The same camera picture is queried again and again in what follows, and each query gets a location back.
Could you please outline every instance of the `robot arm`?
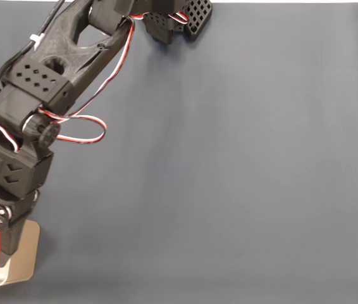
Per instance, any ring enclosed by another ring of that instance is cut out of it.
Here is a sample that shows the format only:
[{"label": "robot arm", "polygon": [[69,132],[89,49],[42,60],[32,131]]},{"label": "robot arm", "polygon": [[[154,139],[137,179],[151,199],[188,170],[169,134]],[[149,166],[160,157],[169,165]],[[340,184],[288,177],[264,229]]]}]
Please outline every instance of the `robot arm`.
[{"label": "robot arm", "polygon": [[[52,16],[63,2],[58,1]],[[67,140],[59,135],[61,123],[78,118],[80,110],[116,76],[127,56],[134,19],[143,20],[153,38],[169,44],[175,32],[183,32],[194,41],[211,12],[209,0],[75,0],[55,18],[45,35],[35,36],[35,40],[41,39],[39,43],[30,42],[3,66],[0,267],[17,250],[25,219],[39,199],[39,188],[46,181],[54,157],[50,145],[57,139]],[[50,15],[41,32],[46,31],[51,20]],[[89,47],[79,47],[79,35],[88,25],[108,37]],[[108,81],[83,107],[66,116],[121,48],[123,54]]]}]

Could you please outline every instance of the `table surface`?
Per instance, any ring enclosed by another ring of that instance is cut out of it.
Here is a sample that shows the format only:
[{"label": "table surface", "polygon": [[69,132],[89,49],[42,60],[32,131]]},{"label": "table surface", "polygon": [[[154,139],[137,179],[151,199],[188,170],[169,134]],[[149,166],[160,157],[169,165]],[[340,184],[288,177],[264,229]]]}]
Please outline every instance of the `table surface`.
[{"label": "table surface", "polygon": [[[51,6],[0,1],[0,64]],[[358,4],[217,4],[169,47],[140,25],[86,113],[107,137],[53,146],[0,303],[358,303]]]}]

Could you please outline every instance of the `red and white wire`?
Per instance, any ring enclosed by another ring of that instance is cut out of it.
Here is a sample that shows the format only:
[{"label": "red and white wire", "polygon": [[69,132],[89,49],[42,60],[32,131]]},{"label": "red and white wire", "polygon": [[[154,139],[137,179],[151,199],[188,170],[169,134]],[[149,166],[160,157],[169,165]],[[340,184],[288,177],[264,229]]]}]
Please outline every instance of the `red and white wire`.
[{"label": "red and white wire", "polygon": [[0,125],[0,131],[6,137],[6,139],[12,144],[13,151],[15,153],[19,152],[20,147],[19,147],[18,143],[15,141],[15,139],[13,138],[13,136],[10,135],[10,133],[8,131],[6,131],[6,129],[4,127],[2,127],[1,125]]},{"label": "red and white wire", "polygon": [[144,15],[146,15],[148,13],[142,13],[142,14],[139,14],[139,15],[132,15],[130,16],[131,18],[135,19],[135,20],[143,20],[144,19]]},{"label": "red and white wire", "polygon": [[63,122],[66,122],[67,120],[69,120],[70,118],[73,118],[75,116],[77,116],[80,112],[82,112],[86,107],[88,107],[89,104],[91,104],[91,102],[104,90],[104,88],[117,76],[117,74],[120,72],[126,58],[127,58],[127,54],[128,51],[130,49],[130,45],[131,45],[131,41],[133,38],[133,33],[135,30],[135,24],[133,22],[133,20],[129,19],[129,21],[132,23],[131,24],[131,28],[130,28],[130,32],[128,33],[128,37],[126,40],[126,43],[124,45],[123,48],[123,52],[120,56],[120,59],[116,65],[116,68],[114,69],[114,71],[112,72],[112,74],[102,83],[102,85],[98,88],[98,90],[96,91],[96,93],[86,102],[83,104],[83,106],[81,106],[77,111],[65,116],[64,118],[59,119],[58,123],[61,124]]},{"label": "red and white wire", "polygon": [[131,22],[131,27],[130,27],[130,31],[128,33],[127,41],[123,48],[123,52],[121,54],[121,57],[120,57],[117,65],[116,65],[116,68],[113,70],[112,74],[102,83],[102,85],[98,88],[96,93],[83,106],[81,106],[77,111],[75,111],[72,114],[69,114],[67,116],[59,116],[54,113],[51,113],[50,111],[46,111],[42,108],[39,108],[39,112],[54,119],[55,120],[54,123],[61,124],[61,123],[66,122],[72,118],[89,120],[89,121],[99,124],[103,128],[103,133],[100,136],[92,138],[92,139],[82,139],[82,138],[59,135],[57,137],[58,140],[67,141],[69,143],[73,142],[73,143],[78,143],[78,144],[94,144],[94,143],[98,143],[99,141],[101,141],[103,139],[103,137],[105,136],[108,126],[106,125],[106,123],[103,120],[101,120],[100,118],[94,117],[94,116],[90,116],[90,115],[79,115],[79,113],[82,112],[120,72],[120,70],[127,58],[128,50],[130,49],[131,41],[133,38],[133,33],[135,30],[134,21],[131,18],[128,18],[128,20],[129,20],[129,22]]},{"label": "red and white wire", "polygon": [[169,14],[169,17],[171,17],[172,19],[174,19],[174,21],[179,22],[181,24],[188,24],[189,23],[189,18],[187,18],[187,16],[183,13],[181,13],[180,11],[178,11],[177,13],[175,13],[176,15],[178,15],[180,18],[173,16],[171,14]]},{"label": "red and white wire", "polygon": [[[148,13],[142,13],[142,14],[139,14],[139,15],[132,15],[130,17],[135,19],[135,20],[143,20],[144,15],[146,15],[146,14],[148,14]],[[187,16],[185,14],[181,13],[180,11],[175,13],[175,14],[178,15],[179,18],[174,16],[174,15],[172,15],[172,14],[169,14],[169,17],[171,17],[172,19],[174,19],[174,21],[179,22],[181,24],[187,24],[189,22],[189,19],[187,18]]]},{"label": "red and white wire", "polygon": [[58,135],[57,139],[59,141],[67,141],[69,143],[73,142],[75,144],[95,144],[103,139],[103,137],[106,135],[106,131],[108,129],[108,126],[106,125],[106,123],[103,120],[101,120],[100,118],[97,118],[95,116],[90,116],[90,115],[75,115],[73,117],[59,116],[54,113],[51,113],[50,111],[46,111],[42,108],[39,108],[39,113],[45,114],[48,117],[54,119],[55,120],[54,123],[57,123],[57,124],[60,124],[62,121],[65,121],[65,119],[68,119],[68,120],[69,119],[83,119],[83,120],[95,122],[103,128],[103,133],[100,136],[97,136],[95,138],[84,139],[84,138],[76,138],[76,137]]}]

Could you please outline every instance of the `black cable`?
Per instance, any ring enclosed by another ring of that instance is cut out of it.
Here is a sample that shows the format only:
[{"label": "black cable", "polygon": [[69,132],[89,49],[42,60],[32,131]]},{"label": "black cable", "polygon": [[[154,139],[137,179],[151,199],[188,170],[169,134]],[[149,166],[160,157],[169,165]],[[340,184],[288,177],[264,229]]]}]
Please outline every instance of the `black cable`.
[{"label": "black cable", "polygon": [[37,36],[40,36],[41,34],[43,34],[48,26],[51,24],[52,20],[54,19],[55,15],[57,15],[57,12],[59,11],[59,9],[62,7],[62,5],[64,4],[65,0],[59,0],[55,6],[52,8],[52,11],[50,12],[50,14],[48,15],[47,19],[45,20],[45,22],[43,23],[43,25],[41,26],[39,33],[37,34]]},{"label": "black cable", "polygon": [[[64,2],[65,0],[58,0],[58,2],[55,4],[54,8],[48,15],[47,19],[45,20],[44,24],[41,26],[41,29],[37,33],[38,36],[40,36],[47,30],[48,26],[51,24],[52,20],[54,19]],[[19,52],[17,52],[17,54],[15,54],[12,58],[10,58],[7,62],[4,63],[4,65],[0,68],[0,81],[8,68],[10,68],[22,56],[26,55],[33,48],[34,44],[34,41],[30,41],[23,49],[21,49]]]}]

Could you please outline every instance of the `beige base plate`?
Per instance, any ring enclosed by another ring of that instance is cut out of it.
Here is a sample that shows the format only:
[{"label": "beige base plate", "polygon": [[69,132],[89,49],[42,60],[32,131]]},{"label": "beige base plate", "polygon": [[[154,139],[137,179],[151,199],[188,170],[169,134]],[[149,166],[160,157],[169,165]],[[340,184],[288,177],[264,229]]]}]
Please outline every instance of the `beige base plate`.
[{"label": "beige base plate", "polygon": [[5,267],[0,268],[0,286],[31,279],[34,273],[39,236],[40,226],[38,223],[27,220],[23,228],[18,251],[7,262]]}]

